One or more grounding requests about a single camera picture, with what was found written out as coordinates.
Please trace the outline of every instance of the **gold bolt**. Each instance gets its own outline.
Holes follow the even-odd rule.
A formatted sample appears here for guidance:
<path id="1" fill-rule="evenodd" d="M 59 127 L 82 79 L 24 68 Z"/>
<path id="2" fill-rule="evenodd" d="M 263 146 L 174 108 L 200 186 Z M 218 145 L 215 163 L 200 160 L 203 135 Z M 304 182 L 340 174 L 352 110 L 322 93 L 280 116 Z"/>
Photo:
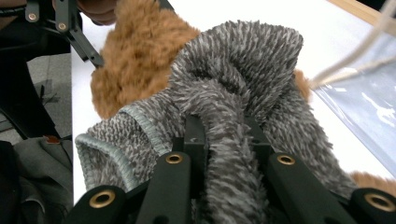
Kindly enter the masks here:
<path id="1" fill-rule="evenodd" d="M 35 13 L 29 13 L 29 20 L 31 21 L 35 21 L 35 19 L 37 18 L 37 16 L 35 15 Z"/>
<path id="2" fill-rule="evenodd" d="M 59 29 L 61 30 L 65 30 L 66 29 L 66 24 L 64 24 L 63 22 L 58 24 Z"/>

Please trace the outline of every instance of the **floor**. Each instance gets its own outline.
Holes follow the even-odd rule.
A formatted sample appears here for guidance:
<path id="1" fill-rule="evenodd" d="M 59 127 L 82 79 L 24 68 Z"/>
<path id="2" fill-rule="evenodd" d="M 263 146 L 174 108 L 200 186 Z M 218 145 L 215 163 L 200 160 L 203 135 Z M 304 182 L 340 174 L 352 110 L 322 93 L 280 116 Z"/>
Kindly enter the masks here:
<path id="1" fill-rule="evenodd" d="M 44 86 L 43 103 L 61 137 L 72 133 L 71 56 L 61 54 L 35 58 L 28 63 L 35 86 Z M 0 132 L 0 140 L 15 145 L 22 139 L 14 129 Z"/>

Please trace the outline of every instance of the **white table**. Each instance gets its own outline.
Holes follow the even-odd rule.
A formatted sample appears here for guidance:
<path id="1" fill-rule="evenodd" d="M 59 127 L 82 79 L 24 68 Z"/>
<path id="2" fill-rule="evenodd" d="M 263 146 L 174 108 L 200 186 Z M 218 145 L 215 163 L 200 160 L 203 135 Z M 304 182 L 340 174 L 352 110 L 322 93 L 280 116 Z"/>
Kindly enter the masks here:
<path id="1" fill-rule="evenodd" d="M 225 21 L 257 21 L 288 26 L 304 37 L 297 67 L 313 77 L 352 51 L 371 25 L 325 0 L 169 0 L 176 13 L 190 25 L 205 31 Z M 95 26 L 84 18 L 84 33 L 99 50 L 113 26 Z M 94 67 L 72 52 L 73 135 L 85 133 L 100 119 L 93 109 L 90 89 Z M 315 94 L 311 106 L 333 143 L 333 152 L 347 171 L 366 171 L 393 178 L 390 172 Z M 75 203 L 86 192 L 76 148 L 74 148 Z"/>

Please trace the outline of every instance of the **fleece cloth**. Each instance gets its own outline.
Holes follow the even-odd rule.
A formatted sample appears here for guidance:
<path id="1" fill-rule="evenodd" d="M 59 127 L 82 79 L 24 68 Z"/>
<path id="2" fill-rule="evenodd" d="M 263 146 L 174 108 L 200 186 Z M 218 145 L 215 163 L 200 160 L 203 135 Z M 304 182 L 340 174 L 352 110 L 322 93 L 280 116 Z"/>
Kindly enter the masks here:
<path id="1" fill-rule="evenodd" d="M 101 50 L 105 64 L 91 81 L 92 102 L 102 119 L 165 89 L 172 61 L 199 34 L 160 1 L 120 0 L 115 13 L 115 28 Z"/>
<path id="2" fill-rule="evenodd" d="M 302 45 L 297 31 L 259 21 L 228 21 L 201 33 L 177 55 L 165 90 L 76 138 L 87 189 L 131 190 L 148 180 L 173 137 L 183 136 L 186 115 L 196 115 L 211 153 L 199 223 L 266 223 L 248 113 L 275 151 L 298 156 L 327 189 L 348 198 L 356 185 L 294 80 Z"/>

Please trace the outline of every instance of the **gray towel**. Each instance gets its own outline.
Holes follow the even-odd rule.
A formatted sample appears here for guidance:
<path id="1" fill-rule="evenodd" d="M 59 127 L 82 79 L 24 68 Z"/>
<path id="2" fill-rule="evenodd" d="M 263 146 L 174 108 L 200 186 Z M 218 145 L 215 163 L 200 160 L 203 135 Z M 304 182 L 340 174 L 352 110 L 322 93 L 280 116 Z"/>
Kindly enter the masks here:
<path id="1" fill-rule="evenodd" d="M 87 189 L 130 190 L 150 178 L 156 159 L 184 133 L 185 116 L 205 125 L 211 158 L 199 203 L 204 223 L 265 223 L 262 174 L 248 144 L 249 113 L 276 151 L 300 157 L 329 190 L 356 188 L 299 94 L 293 69 L 303 38 L 293 29 L 225 22 L 186 44 L 169 87 L 122 108 L 76 139 Z"/>

